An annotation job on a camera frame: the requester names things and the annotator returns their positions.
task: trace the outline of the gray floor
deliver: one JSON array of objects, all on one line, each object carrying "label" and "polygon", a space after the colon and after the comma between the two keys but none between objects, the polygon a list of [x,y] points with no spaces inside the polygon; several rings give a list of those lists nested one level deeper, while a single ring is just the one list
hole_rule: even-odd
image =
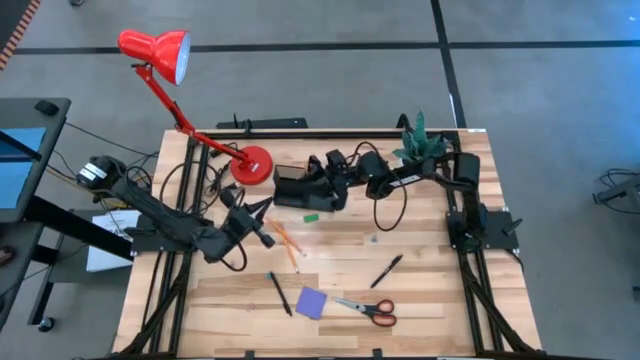
[{"label": "gray floor", "polygon": [[[442,0],[450,41],[640,39],[633,0]],[[133,27],[189,28],[195,44],[434,41],[427,0],[44,1],[21,47],[114,46]],[[469,127],[487,128],[518,234],[542,343],[556,354],[636,359],[640,242],[633,216],[596,207],[607,168],[640,168],[640,49],[456,50]],[[172,119],[120,55],[22,55],[0,73],[0,96],[64,96],[69,121],[154,151]],[[386,127],[422,109],[453,127],[438,50],[193,54],[168,88],[198,127],[304,116],[313,127]],[[57,148],[74,168],[92,154],[135,154],[65,128]],[[61,166],[59,159],[54,164]],[[89,198],[56,179],[40,193],[64,207]],[[39,278],[25,282],[0,334],[2,359],[101,356],[120,316],[126,271],[54,290],[54,332],[25,325]]]}]

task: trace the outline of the green plant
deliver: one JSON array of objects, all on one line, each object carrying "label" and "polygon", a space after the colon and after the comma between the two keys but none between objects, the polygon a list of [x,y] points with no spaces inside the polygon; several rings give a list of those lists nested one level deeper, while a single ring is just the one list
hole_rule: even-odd
[{"label": "green plant", "polygon": [[405,129],[402,132],[403,149],[393,150],[393,154],[403,160],[419,161],[428,157],[438,157],[447,151],[447,143],[440,135],[427,137],[425,120],[422,111],[416,117],[415,130]]}]

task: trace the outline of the chair wheel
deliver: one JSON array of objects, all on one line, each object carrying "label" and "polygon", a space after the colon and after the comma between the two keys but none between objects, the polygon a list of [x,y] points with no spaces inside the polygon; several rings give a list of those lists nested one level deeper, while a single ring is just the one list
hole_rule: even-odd
[{"label": "chair wheel", "polygon": [[53,329],[53,326],[56,324],[56,319],[43,316],[40,324],[38,324],[38,331],[40,332],[49,332]]}]

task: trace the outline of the black pen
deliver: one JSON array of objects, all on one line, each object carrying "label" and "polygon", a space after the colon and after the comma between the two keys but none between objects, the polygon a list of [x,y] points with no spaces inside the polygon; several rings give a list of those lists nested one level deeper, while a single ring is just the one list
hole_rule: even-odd
[{"label": "black pen", "polygon": [[280,284],[278,284],[278,280],[276,279],[276,274],[273,271],[269,271],[269,277],[273,280],[273,284],[278,289],[278,294],[280,294],[280,299],[282,299],[282,306],[284,307],[284,311],[289,314],[289,316],[293,316],[291,313],[291,308],[289,307],[289,303],[287,302],[287,298],[284,297],[284,293],[282,293],[282,289],[280,288]]},{"label": "black pen", "polygon": [[394,266],[396,266],[397,263],[400,262],[400,259],[402,259],[402,255],[398,255],[396,256],[395,259],[393,259],[393,261],[391,262],[391,265],[389,265],[389,267],[387,267],[384,272],[382,273],[382,275],[378,276],[378,278],[376,279],[376,281],[373,282],[373,284],[371,284],[371,288],[373,289],[374,287],[376,287],[376,285],[378,285],[378,283],[380,282],[380,280],[382,280],[385,276],[387,276],[387,274],[389,273],[389,271],[391,271],[391,269],[393,269]]}]

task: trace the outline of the scissor blade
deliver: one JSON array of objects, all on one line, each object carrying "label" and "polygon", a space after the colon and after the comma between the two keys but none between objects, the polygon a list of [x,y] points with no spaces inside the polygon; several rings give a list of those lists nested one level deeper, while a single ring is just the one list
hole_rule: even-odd
[{"label": "scissor blade", "polygon": [[356,303],[351,302],[351,301],[349,301],[349,300],[345,300],[345,299],[341,299],[341,298],[337,298],[337,297],[334,297],[334,298],[333,298],[333,300],[334,300],[335,302],[338,302],[338,303],[340,303],[340,304],[344,305],[344,306],[348,306],[348,307],[350,307],[350,308],[352,308],[352,309],[355,309],[355,310],[361,311],[361,310],[360,310],[360,308],[359,308],[359,304],[356,304]]}]

